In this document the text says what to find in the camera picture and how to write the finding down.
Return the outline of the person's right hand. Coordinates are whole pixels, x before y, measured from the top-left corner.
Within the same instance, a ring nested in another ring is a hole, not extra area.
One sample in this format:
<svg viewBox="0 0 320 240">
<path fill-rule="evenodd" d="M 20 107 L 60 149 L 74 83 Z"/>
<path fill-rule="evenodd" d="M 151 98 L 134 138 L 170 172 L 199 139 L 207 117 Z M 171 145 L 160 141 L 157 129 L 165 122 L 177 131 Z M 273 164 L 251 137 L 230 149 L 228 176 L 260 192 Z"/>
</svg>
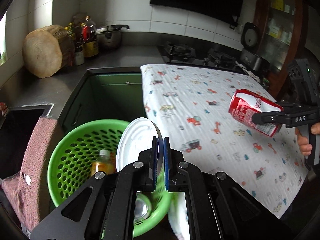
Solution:
<svg viewBox="0 0 320 240">
<path fill-rule="evenodd" d="M 320 133 L 320 123 L 316 123 L 311 127 L 311 133 L 314 135 L 319 135 Z M 297 135 L 297 143 L 300 149 L 300 152 L 304 156 L 308 156 L 311 154 L 312 145 L 309 144 L 309 140 L 307 137 L 302 136 L 300 130 L 295 128 L 295 134 Z"/>
</svg>

